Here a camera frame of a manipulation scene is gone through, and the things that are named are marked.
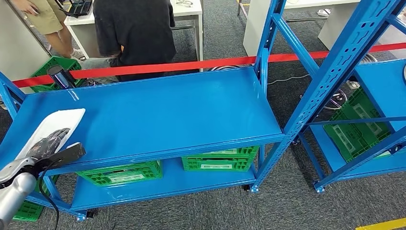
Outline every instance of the red barrier tape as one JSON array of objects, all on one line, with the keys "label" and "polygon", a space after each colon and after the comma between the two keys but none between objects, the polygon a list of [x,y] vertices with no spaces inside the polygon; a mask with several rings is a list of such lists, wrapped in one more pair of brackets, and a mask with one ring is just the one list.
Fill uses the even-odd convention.
[{"label": "red barrier tape", "polygon": [[[373,52],[382,52],[388,50],[406,49],[406,43],[395,43],[387,45],[376,45],[370,50]],[[316,51],[310,52],[310,56],[314,59],[325,58],[328,51]],[[282,62],[282,61],[296,61],[298,60],[296,54],[271,54],[268,62]],[[137,74],[137,73],[153,73],[153,72],[168,72],[177,70],[189,70],[189,69],[203,69],[212,68],[216,66],[228,66],[228,65],[246,65],[255,62],[255,56],[251,57],[234,57],[224,59],[213,59],[204,61],[191,61],[191,62],[179,62],[170,64],[157,64],[157,65],[140,65],[140,66],[125,66],[103,69],[84,69],[73,70],[70,73],[75,79],[81,78],[101,78],[115,75]],[[53,83],[53,80],[48,75],[42,75],[35,78],[27,78],[22,80],[15,80],[13,83],[19,87],[28,87],[35,85],[43,85]]]}]

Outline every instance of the gray carpet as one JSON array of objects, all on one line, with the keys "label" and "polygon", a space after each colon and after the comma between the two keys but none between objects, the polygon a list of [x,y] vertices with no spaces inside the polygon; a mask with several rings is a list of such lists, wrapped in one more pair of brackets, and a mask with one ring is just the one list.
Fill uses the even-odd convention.
[{"label": "gray carpet", "polygon": [[[236,17],[235,0],[204,0],[204,58],[246,55],[242,46],[245,19]],[[314,12],[288,15],[289,18],[314,17]],[[321,22],[290,24],[310,51],[324,50],[317,39]],[[175,31],[178,54],[175,61],[196,60],[191,30]],[[278,35],[274,53],[290,53]],[[392,59],[387,53],[375,55]],[[306,74],[299,62],[269,65],[269,82]],[[278,82],[268,87],[268,99],[281,126],[299,102],[310,79]],[[331,115],[324,112],[323,117]],[[0,139],[10,118],[0,111]],[[76,222],[61,214],[60,230],[346,230],[406,216],[406,173],[393,173],[332,184],[316,194],[311,181],[314,168],[302,146],[291,146],[259,188],[250,194],[240,187],[206,191],[127,205],[97,209],[94,219]],[[57,186],[70,202],[74,174],[60,176]],[[39,221],[13,222],[11,230],[52,229],[54,210],[45,208]]]}]

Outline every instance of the khaki shorts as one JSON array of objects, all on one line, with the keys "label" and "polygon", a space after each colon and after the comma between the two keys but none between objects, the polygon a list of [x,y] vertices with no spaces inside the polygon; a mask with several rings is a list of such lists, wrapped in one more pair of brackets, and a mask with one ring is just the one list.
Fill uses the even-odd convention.
[{"label": "khaki shorts", "polygon": [[29,0],[39,10],[39,15],[26,14],[31,24],[43,35],[58,32],[62,29],[61,22],[66,15],[60,11],[55,0]]}]

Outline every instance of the black cable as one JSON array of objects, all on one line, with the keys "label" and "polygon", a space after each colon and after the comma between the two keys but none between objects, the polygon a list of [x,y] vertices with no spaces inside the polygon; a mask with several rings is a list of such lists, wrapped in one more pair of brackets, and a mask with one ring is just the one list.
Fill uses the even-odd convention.
[{"label": "black cable", "polygon": [[52,201],[51,198],[49,198],[49,196],[44,192],[44,190],[42,189],[42,182],[44,181],[44,175],[46,173],[46,171],[48,171],[49,168],[52,167],[52,165],[54,165],[56,162],[60,161],[61,159],[56,159],[55,161],[53,161],[52,163],[50,163],[45,170],[42,172],[41,177],[39,178],[39,191],[41,192],[41,194],[45,197],[45,199],[47,199],[49,201],[49,203],[51,203],[51,205],[54,207],[55,211],[56,211],[56,222],[55,222],[55,230],[58,227],[58,222],[59,222],[59,209],[56,206],[56,204]]}]

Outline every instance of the shelf unit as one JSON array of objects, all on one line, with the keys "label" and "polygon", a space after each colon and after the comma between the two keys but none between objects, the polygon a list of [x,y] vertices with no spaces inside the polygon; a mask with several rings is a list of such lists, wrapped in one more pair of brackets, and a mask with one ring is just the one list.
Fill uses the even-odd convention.
[{"label": "shelf unit", "polygon": [[[101,187],[78,177],[72,204],[61,201],[53,182],[45,180],[58,208],[77,220],[86,218],[90,208],[209,189],[250,185],[255,193],[259,189],[253,184],[259,174],[254,164],[247,172],[193,172],[183,170],[180,157],[259,145],[261,166],[264,145],[285,137],[266,99],[266,80],[253,67],[29,95],[20,93],[4,76],[0,80],[1,95],[8,99],[13,118],[0,145],[1,167],[18,155],[47,115],[75,108],[86,112],[65,146],[81,142],[86,155],[47,171],[45,178],[161,160],[162,179]],[[36,192],[27,200],[51,207]]]},{"label": "shelf unit", "polygon": [[[285,0],[271,1],[253,67],[30,95],[22,93],[0,74],[0,94],[14,119],[0,145],[3,153],[0,166],[15,158],[45,116],[57,110],[85,108],[86,113],[67,145],[80,141],[87,154],[76,162],[49,171],[46,178],[53,174],[162,159],[163,179],[97,187],[79,178],[72,204],[61,201],[55,185],[46,179],[59,209],[76,215],[78,220],[85,219],[86,210],[93,207],[208,189],[244,184],[249,185],[251,192],[257,192],[281,155],[297,138],[302,139],[320,176],[320,181],[315,183],[318,192],[334,181],[403,170],[405,154],[401,152],[392,151],[391,157],[372,160],[406,140],[406,127],[402,124],[406,114],[398,109],[401,106],[395,109],[386,107],[385,97],[389,97],[384,93],[366,90],[380,107],[384,121],[392,124],[393,134],[349,163],[344,162],[329,141],[322,129],[325,123],[313,121],[332,93],[354,71],[362,78],[364,89],[373,89],[377,84],[363,77],[376,74],[370,70],[372,67],[402,65],[403,60],[400,60],[356,68],[389,24],[406,31],[396,18],[406,0],[362,0],[321,66],[310,57],[282,18],[285,3]],[[283,129],[280,129],[266,99],[268,56],[278,30],[312,77]],[[401,73],[396,69],[392,78],[399,76],[402,79]],[[398,91],[391,93],[399,96]],[[313,132],[330,165],[332,172],[329,175],[324,174],[308,148],[303,136],[307,130]],[[266,143],[275,144],[265,158]],[[258,168],[251,167],[248,172],[186,172],[177,158],[252,145],[260,145],[259,163]],[[51,207],[38,193],[31,193],[27,199]]]}]

